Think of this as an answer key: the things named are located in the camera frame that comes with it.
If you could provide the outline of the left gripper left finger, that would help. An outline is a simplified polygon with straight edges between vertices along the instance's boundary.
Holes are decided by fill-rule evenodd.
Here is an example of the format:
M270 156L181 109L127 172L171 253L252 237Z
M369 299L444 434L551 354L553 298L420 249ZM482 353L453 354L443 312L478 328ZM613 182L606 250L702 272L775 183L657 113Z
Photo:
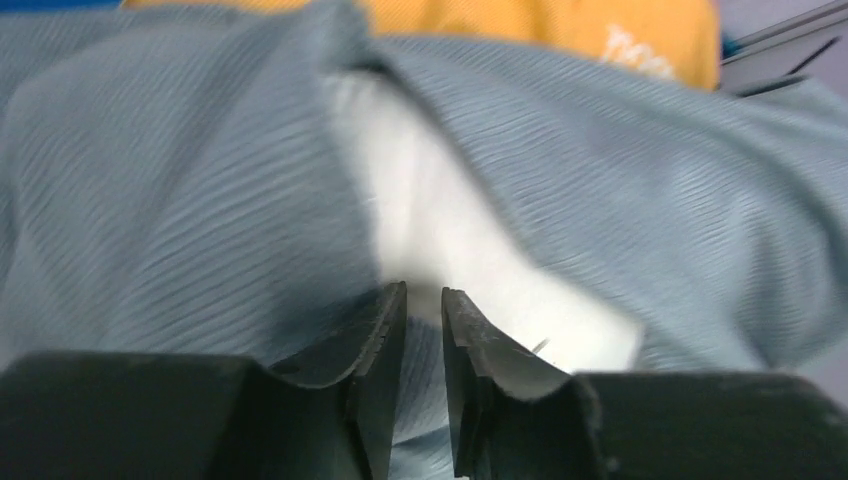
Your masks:
M407 289L270 368L240 356L40 352L1 376L5 479L384 479Z

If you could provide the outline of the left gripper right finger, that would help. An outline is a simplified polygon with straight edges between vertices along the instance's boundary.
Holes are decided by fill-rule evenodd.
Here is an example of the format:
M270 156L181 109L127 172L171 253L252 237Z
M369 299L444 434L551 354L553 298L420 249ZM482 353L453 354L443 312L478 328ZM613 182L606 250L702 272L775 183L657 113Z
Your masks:
M469 479L847 476L847 414L812 383L742 372L557 370L442 292L453 466Z

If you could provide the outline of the white pillow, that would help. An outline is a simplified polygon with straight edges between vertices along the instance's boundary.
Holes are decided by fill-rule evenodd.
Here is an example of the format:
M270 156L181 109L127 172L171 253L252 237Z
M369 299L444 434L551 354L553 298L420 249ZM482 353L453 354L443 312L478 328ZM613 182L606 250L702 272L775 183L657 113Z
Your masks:
M444 287L468 294L497 328L558 369L626 370L643 330L514 241L449 137L400 87L373 73L326 82L346 158L372 218L382 277L437 317Z

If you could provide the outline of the grey blue pillowcase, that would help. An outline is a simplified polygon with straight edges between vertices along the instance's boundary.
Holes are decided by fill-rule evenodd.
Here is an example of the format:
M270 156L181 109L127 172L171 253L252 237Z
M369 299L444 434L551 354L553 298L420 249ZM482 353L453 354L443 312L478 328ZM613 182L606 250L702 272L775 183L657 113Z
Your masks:
M626 370L789 370L845 339L847 106L811 79L413 86L323 68L289 20L180 6L2 17L2 357L270 365L337 332L397 281L326 85L361 72L424 109L532 261L638 322ZM443 288L428 320L404 282L389 475L449 479Z

